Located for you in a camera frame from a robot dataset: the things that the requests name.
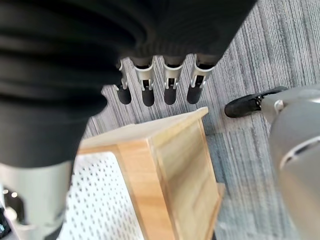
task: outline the wooden box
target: wooden box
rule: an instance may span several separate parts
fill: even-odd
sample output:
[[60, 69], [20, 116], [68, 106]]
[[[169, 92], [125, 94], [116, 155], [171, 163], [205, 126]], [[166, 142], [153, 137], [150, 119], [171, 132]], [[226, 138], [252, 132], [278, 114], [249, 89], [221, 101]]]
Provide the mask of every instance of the wooden box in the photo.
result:
[[210, 240], [224, 186], [207, 146], [203, 107], [86, 140], [79, 154], [113, 152], [146, 240]]

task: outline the floor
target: floor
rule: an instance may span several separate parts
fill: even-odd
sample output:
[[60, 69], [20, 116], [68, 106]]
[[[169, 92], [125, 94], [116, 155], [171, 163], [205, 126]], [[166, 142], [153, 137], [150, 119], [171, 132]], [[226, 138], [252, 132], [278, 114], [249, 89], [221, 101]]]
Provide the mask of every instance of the floor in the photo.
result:
[[188, 56], [177, 101], [167, 106], [162, 59], [156, 57], [155, 104], [146, 107], [133, 65], [125, 60], [132, 103], [124, 106], [112, 87], [104, 89], [108, 107], [90, 120], [85, 137], [208, 106], [209, 114], [203, 119], [207, 142], [216, 178], [227, 187], [217, 239], [298, 240], [270, 161], [270, 126], [260, 114], [234, 120], [223, 109], [235, 98], [276, 86], [320, 83], [320, 1], [260, 0], [213, 70], [196, 105], [186, 99], [192, 64]]

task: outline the perforated board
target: perforated board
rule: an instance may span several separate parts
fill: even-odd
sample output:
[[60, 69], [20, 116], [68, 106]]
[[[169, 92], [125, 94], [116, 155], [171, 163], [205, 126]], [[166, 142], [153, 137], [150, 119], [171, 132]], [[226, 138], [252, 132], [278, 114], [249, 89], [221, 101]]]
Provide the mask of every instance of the perforated board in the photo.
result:
[[117, 159], [77, 156], [59, 240], [143, 240]]

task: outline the metal joint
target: metal joint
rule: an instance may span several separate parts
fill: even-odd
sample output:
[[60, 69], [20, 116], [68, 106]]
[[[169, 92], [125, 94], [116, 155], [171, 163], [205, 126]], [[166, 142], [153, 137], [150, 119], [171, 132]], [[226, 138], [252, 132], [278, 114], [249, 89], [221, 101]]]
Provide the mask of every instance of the metal joint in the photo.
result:
[[163, 69], [164, 69], [165, 89], [169, 89], [169, 87], [173, 87], [173, 89], [177, 89], [180, 75], [181, 75], [182, 65], [178, 67], [169, 67], [166, 64], [164, 64]]
[[201, 69], [197, 66], [197, 55], [194, 56], [194, 64], [191, 72], [190, 86], [192, 88], [196, 87], [196, 84], [199, 84], [199, 88], [202, 89], [207, 83], [207, 78], [211, 71], [214, 69], [214, 66], [209, 69]]
[[119, 88], [126, 90], [128, 88], [128, 79], [127, 79], [127, 74], [124, 68], [124, 64], [121, 60], [120, 60], [119, 71], [122, 73], [121, 84], [113, 85], [113, 88], [117, 91], [119, 91]]
[[151, 63], [150, 67], [145, 69], [134, 66], [142, 91], [145, 91], [146, 87], [148, 87], [148, 90], [154, 89], [153, 68], [154, 68], [153, 62]]

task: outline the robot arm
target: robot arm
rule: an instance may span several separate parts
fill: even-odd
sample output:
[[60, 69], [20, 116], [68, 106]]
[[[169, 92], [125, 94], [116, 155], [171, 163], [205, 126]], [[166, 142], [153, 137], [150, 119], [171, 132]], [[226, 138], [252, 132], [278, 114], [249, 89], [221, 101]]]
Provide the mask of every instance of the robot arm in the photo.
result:
[[196, 54], [187, 95], [195, 104], [255, 3], [0, 1], [0, 183], [19, 238], [57, 238], [79, 143], [107, 104], [103, 86], [131, 101], [119, 60], [131, 58], [151, 106], [153, 56], [164, 56], [164, 98], [172, 104], [184, 58]]
[[[269, 147], [285, 205], [302, 239], [320, 238], [320, 84], [270, 91], [230, 102], [241, 117], [261, 110], [271, 124]], [[242, 112], [232, 112], [241, 105]]]

